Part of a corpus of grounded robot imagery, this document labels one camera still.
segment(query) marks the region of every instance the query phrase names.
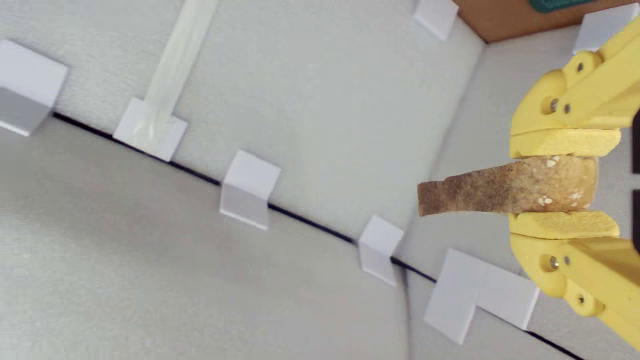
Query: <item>white foam block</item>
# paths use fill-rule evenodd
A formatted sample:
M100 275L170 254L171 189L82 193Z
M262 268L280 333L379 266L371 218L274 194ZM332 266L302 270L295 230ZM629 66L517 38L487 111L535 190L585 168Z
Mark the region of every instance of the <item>white foam block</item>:
M9 40L0 40L0 127L29 136L50 112L67 67Z
M488 265L476 305L527 330L540 289L530 280Z
M396 277L391 265L391 255L403 235L402 229L378 215L373 215L358 240L362 270L395 286Z
M573 54L578 51L597 51L638 16L639 12L640 5L632 3L586 14L573 46Z
M424 321L462 345L476 311L476 298L487 269L485 262L449 249Z
M238 150L222 182L220 212L268 229L268 200L280 172L274 164Z
M140 119L147 119L152 110L149 105L140 99L133 97L122 115L122 119L113 133L116 138L125 143L131 143L134 130ZM187 122L177 117L171 117L166 131L164 131L158 141L158 146L154 150L145 149L149 154L164 161L170 161L173 153L180 144L180 139L187 129Z
M476 306L526 330L539 294L530 280L449 249L424 320L462 345Z
M68 68L10 40L0 40L0 87L50 108Z
M451 0L420 0L413 17L440 40L447 40L458 14Z
M362 271L371 274L391 286L396 285L396 275L388 256L380 254L367 244L358 245L358 256Z

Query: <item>white wall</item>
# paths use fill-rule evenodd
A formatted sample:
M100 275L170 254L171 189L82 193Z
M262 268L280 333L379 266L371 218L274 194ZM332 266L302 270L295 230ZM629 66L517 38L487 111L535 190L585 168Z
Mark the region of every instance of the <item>white wall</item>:
M177 0L21 0L9 37L70 66L58 109L112 133L142 97ZM221 179L242 148L283 168L273 201L357 237L377 213L406 227L484 43L441 42L416 0L222 0L175 114L179 163Z
M49 119L0 131L2 359L406 359L406 299L356 248Z
M486 46L445 140L432 179L493 167L509 158L511 116L540 76L564 66L578 33L573 26ZM632 175L629 131L621 144L600 162L600 181L592 209L611 214L629 236ZM525 276L511 253L506 216L491 213L448 213L418 218L397 255L437 278L449 247L462 250ZM637 359L637 352L596 318L576 315L563 299L541 295L530 330L584 359Z

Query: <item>gray fabric surface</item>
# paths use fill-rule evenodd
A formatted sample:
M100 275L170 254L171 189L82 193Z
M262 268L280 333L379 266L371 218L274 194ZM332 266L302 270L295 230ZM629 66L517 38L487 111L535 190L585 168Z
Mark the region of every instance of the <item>gray fabric surface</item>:
M3 359L406 359L406 299L354 246L49 119L0 129Z

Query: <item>black line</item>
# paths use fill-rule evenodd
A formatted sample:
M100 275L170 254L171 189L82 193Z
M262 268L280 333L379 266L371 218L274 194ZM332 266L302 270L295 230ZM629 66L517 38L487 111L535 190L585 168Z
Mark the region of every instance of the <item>black line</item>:
M433 277L431 277L431 276L429 276L429 275L425 274L424 272L421 272L420 270L418 270L418 269L414 268L413 266L411 266L411 265L409 265L409 264L405 263L404 261L402 261L402 260L400 260L400 259L398 259L398 258L391 257L391 263L392 263L392 264L396 264L397 266L400 266L401 268L403 268L403 269L405 269L405 270L409 270L409 271L411 271L411 272L414 272L414 273L416 273L416 275L420 275L420 276L422 276L423 278L425 278L425 279L427 279L427 280L429 280L429 281L433 282L434 284L435 284L436 282L438 282L438 281L437 281L436 279L434 279Z
M211 183L211 184L213 184L215 186L220 186L220 180L214 179L213 177L207 176L207 175L205 175L205 174L203 174L201 172L197 172L196 170L193 170L191 168L185 167L184 165L175 163L173 161L170 161L170 162L167 163L167 162L165 162L165 161L163 161L161 159L156 158L155 156L151 156L151 155L147 154L146 152L143 152L141 150L136 149L135 147L132 147L132 146L126 144L126 143L123 143L120 140L114 139L111 134L106 133L106 132L104 132L102 130L95 129L94 127L91 127L89 125L83 124L80 121L77 121L77 120L75 120L75 119L73 119L71 117L68 117L68 116L63 115L63 114L58 113L58 112L54 112L52 115L53 115L54 118L56 118L58 120L61 120L63 122L66 122L67 124L71 124L73 126L79 127L79 128L81 128L81 129L83 129L85 131L88 131L90 133L98 135L99 137L107 139L109 141L118 143L120 145L124 145L127 148L132 149L132 150L134 150L134 151L136 151L136 152L138 152L140 154L144 154L146 156L149 156L150 158L156 159L157 161L161 161L161 162L163 162L165 164L169 164L169 166L172 166L174 168L182 170L182 171L184 171L184 172L186 172L186 173L188 173L188 174L190 174L192 176L195 176L195 177L197 177L199 179L202 179L202 180L204 180L204 181L206 181L208 183ZM640 196L637 196L636 194L640 194L640 191L639 190L635 190L634 191L634 200L636 198L640 198ZM289 210L286 210L286 209L284 209L284 208L282 208L280 206L277 206L275 204L269 203L269 209L272 209L273 211L277 211L277 212L279 212L279 213L281 213L283 215L286 215L288 217L291 217L291 218L293 218L293 219L295 219L297 221L303 222L304 224L307 224L309 226L315 227L318 230L321 230L321 231L324 231L324 232L326 232L328 234L331 234L331 235L333 235L333 236L335 236L335 237L337 237L337 238L339 238L341 240L344 240L344 241L346 241L346 242L348 242L350 244L356 245L356 241L353 238L350 238L349 236L346 236L345 234L342 234L342 233L340 233L340 232L338 232L336 230L333 230L333 229L331 229L329 227L326 227L324 225L318 224L317 222L311 221L311 220L309 220L309 219L307 219L305 217L302 217L302 216L300 216L298 214L295 214L295 213L293 213L293 212L291 212ZM393 264L395 264L397 266L400 266L401 268L403 268L403 269L405 269L407 271L411 271L411 272L415 273L416 275L419 275L419 276L421 276L421 277L423 277L423 278L425 278L425 279L427 279L427 280L429 280L429 281L431 281L433 283L437 282L437 279L435 279L434 277L431 277L431 276L425 274L424 272L421 272L420 270L418 270L415 267L405 263L404 261L402 261L400 259L397 259L395 257L391 257L391 263L393 263ZM550 340L548 340L548 339L536 334L535 332L524 331L524 333L526 333L526 334L528 334L528 335L530 335L530 336L542 341L543 343L549 345L550 347L552 347L552 348L564 353L565 355L567 355L567 356L569 356L569 357L571 357L571 358L573 358L575 360L584 360L582 357L574 354L573 352L570 352L569 350L567 350L564 347L554 343L553 341L550 341Z
M631 167L634 174L640 174L640 111L631 125Z
M640 253L640 190L634 190L633 210L631 211L631 221L633 222L632 239L638 253Z
M318 230L322 230L326 233L329 233L333 236L335 236L336 238L339 238L341 240L344 240L350 244L355 245L356 241L352 238L350 238L349 236L346 236L345 234L342 234L336 230L331 229L330 227L326 227L324 225L320 225L315 221L311 221L305 217L301 217L300 215L296 214L296 213L292 213L291 211L281 208L280 206L277 206L275 204L269 203L269 209L272 209L273 211L277 211L283 215L287 215L288 217L294 218L297 221L303 222L309 226L315 227Z
M529 334L531 336L533 336L534 338L542 341L543 343L549 345L550 347L562 352L564 355L567 355L568 357L571 357L575 360L585 360L583 357L580 357L576 354L574 354L573 352L570 352L569 350L565 349L564 347L554 343L553 341L550 341L542 336L540 336L539 334L536 334L535 332L532 331L524 331L526 334Z

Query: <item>yellow plastic arm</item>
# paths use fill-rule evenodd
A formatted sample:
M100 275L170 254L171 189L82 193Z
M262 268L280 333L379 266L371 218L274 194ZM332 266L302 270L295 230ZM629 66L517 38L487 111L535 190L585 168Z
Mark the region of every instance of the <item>yellow plastic arm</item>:
M532 281L597 316L640 351L640 255L605 213L510 214L511 250Z
M640 106L639 61L640 17L601 50L581 51L546 73L513 115L511 155L609 153L620 140L614 131L630 127Z

